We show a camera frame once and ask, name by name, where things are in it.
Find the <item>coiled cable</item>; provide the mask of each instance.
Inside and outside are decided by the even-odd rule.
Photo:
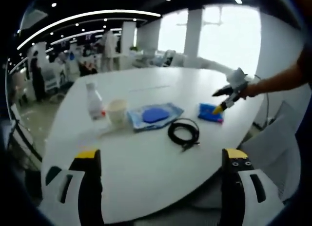
[[[186,124],[186,123],[177,122],[178,120],[188,120],[188,121],[191,121],[195,126],[190,125],[190,124]],[[192,138],[188,139],[188,140],[185,140],[185,139],[182,139],[182,138],[179,138],[178,136],[176,136],[175,135],[175,131],[177,131],[179,129],[185,129],[188,132],[190,132],[190,134],[192,135]],[[187,150],[187,149],[191,148],[193,145],[198,145],[199,144],[199,141],[198,141],[198,139],[199,139],[199,127],[196,124],[196,122],[194,122],[191,119],[188,119],[188,118],[178,118],[178,119],[174,120],[170,124],[170,126],[168,128],[168,136],[170,137],[170,139],[174,143],[182,146],[182,148],[184,150]]]

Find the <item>plastic bottle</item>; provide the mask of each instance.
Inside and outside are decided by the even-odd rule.
[[[97,86],[94,82],[87,83],[87,103],[88,112],[91,118],[98,119],[103,116],[104,105],[101,95],[97,91]]]

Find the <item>round table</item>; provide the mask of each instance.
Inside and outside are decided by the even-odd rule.
[[[132,109],[167,102],[181,107],[185,110],[181,117],[198,124],[200,145],[182,152],[169,139],[168,127],[139,133],[123,129],[100,140],[90,137],[108,124],[108,119],[92,122],[87,112],[85,85],[90,81],[97,83],[105,104],[123,98]],[[43,194],[51,166],[69,168],[77,153],[91,146],[101,152],[105,223],[133,220],[185,197],[221,167],[222,149],[242,142],[263,101],[261,95],[240,99],[225,111],[223,124],[198,119],[200,103],[218,105],[226,98],[211,96],[226,84],[222,73],[187,68],[133,69],[79,78],[60,105],[46,142]]]

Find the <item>paper cup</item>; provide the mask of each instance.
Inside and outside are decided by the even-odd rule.
[[[123,99],[118,99],[110,102],[106,108],[106,113],[109,120],[115,126],[122,126],[126,119],[127,102]]]

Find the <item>blue sponge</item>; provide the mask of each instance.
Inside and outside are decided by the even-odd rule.
[[[208,121],[214,121],[218,123],[223,123],[223,114],[218,113],[217,115],[212,114],[216,106],[206,103],[201,103],[199,105],[199,115],[198,118]]]
[[[142,114],[143,121],[150,124],[167,119],[168,117],[169,112],[162,108],[150,108],[145,110]]]

